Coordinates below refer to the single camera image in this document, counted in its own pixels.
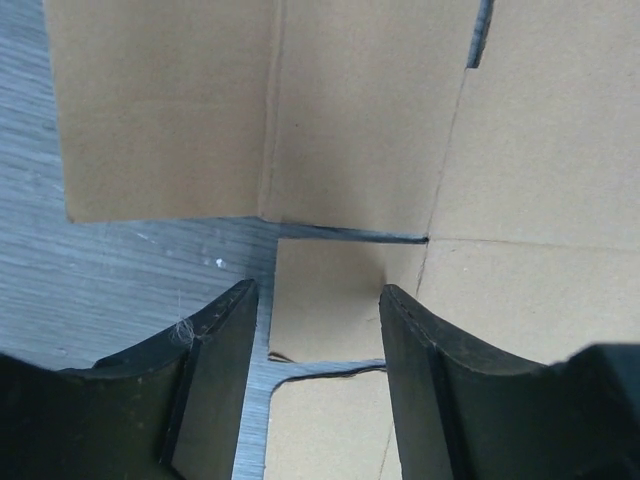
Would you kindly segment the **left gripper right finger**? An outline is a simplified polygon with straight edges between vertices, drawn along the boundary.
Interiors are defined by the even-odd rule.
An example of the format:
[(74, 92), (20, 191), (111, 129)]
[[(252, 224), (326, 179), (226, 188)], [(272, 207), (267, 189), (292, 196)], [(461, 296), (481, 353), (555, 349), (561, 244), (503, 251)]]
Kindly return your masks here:
[(503, 351), (395, 285), (379, 300), (406, 479), (635, 479), (639, 348), (594, 344), (552, 365)]

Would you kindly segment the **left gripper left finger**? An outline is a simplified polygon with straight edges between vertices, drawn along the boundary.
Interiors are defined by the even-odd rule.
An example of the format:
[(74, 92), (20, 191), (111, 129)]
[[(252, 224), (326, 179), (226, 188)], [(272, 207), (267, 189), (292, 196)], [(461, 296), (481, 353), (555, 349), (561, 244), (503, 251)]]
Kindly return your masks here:
[(1, 358), (5, 479), (228, 479), (257, 323), (257, 285), (98, 360)]

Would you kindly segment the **cardboard box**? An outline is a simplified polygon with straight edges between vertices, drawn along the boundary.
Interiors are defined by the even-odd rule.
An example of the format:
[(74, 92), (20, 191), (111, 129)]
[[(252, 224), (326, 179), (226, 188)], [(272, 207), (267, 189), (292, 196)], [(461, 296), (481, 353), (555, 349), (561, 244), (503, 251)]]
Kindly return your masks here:
[[(270, 354), (385, 357), (386, 285), (552, 365), (639, 340), (635, 1), (48, 1), (74, 223), (257, 217)], [(269, 479), (406, 479), (387, 370), (285, 382)]]

